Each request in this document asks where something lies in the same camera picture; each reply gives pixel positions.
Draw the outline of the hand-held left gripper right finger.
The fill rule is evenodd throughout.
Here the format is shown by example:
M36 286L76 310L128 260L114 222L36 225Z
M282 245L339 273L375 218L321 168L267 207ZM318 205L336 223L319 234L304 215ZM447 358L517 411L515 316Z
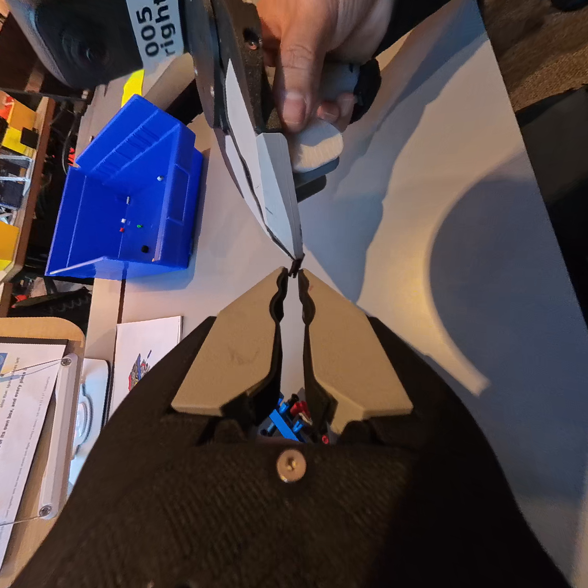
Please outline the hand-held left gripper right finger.
M308 270L298 273L306 402L314 427L410 415L409 399L367 315Z

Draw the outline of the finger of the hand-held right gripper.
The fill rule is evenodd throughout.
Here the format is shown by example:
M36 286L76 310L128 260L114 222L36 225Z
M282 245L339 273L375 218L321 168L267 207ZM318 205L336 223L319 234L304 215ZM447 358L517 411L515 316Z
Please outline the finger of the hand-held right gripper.
M231 139L226 138L225 141L225 151L233 167L238 187L265 233L283 250L272 237L263 217L263 196L261 194L261 176L256 146L256 137L262 133L257 134L254 130L246 107L246 100L243 97L238 77L231 61L228 62L226 68L224 90L226 114L231 132Z
M280 133L262 133L256 146L266 227L294 261L301 261L302 226L287 140Z

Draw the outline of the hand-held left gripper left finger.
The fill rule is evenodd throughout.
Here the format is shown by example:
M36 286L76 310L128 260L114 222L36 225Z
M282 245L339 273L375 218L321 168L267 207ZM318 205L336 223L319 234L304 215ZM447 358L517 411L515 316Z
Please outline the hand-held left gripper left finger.
M280 396L283 302L280 267L219 312L172 401L175 411L268 417Z

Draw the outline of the instruction booklet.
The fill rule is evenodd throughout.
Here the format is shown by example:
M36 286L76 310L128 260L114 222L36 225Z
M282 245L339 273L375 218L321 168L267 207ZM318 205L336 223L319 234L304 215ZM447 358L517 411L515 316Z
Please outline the instruction booklet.
M108 416L154 365L181 340L181 316L123 323L117 326L113 383Z

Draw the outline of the toy brick car model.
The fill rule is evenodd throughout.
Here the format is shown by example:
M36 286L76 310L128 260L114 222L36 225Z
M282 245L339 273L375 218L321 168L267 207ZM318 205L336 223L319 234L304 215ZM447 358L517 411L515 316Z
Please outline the toy brick car model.
M262 439L285 439L292 442L330 445L329 430L314 426L304 390L279 400L270 415L258 427Z

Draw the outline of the blue storage bin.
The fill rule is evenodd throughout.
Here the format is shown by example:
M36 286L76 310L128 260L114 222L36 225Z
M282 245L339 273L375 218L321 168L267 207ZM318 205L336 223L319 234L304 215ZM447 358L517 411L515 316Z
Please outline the blue storage bin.
M195 140L182 122L133 96L67 174L46 275L121 281L186 269L203 163Z

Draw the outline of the person's right forearm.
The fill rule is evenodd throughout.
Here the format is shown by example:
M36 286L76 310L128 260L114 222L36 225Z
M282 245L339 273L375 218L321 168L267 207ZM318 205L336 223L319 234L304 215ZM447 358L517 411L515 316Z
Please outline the person's right forearm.
M392 15L378 48L377 57L397 40L426 20L449 1L393 1Z

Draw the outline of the grey desk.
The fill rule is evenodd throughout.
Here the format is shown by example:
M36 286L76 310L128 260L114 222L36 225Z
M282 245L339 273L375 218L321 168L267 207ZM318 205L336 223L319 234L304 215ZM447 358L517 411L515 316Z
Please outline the grey desk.
M587 587L587 328L476 3L379 60L373 106L300 206L303 267L445 379Z

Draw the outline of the person's right hand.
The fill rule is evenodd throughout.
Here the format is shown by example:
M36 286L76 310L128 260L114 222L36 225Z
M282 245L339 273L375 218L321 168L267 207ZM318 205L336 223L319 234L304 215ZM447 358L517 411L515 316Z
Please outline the person's right hand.
M355 97L319 99L325 60L363 65L390 24L394 1L259 1L266 66L275 68L273 94L284 128L297 134L322 119L344 131Z

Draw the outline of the grey table with beige edge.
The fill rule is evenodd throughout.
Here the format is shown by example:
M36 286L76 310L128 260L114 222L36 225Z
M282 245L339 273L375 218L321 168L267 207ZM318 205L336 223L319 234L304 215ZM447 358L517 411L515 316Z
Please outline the grey table with beige edge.
M143 78L142 96L166 110L195 78L191 55L169 58ZM121 109L123 88L129 76L95 88L92 101L81 119L75 155L79 156L102 128Z

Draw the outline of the yellow paper note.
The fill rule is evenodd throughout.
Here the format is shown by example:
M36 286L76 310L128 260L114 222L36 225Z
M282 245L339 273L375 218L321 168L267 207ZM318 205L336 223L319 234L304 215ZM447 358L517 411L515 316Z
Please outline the yellow paper note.
M136 70L130 74L123 85L121 107L124 107L133 96L142 96L144 76L145 70Z

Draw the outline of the wooden document stand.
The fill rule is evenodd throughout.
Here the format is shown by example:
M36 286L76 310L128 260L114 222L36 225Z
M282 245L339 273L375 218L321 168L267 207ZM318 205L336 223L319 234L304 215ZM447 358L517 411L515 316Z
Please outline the wooden document stand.
M67 342L1 564L1 587L11 587L55 525L68 497L86 341L80 328L58 318L2 318L1 335Z

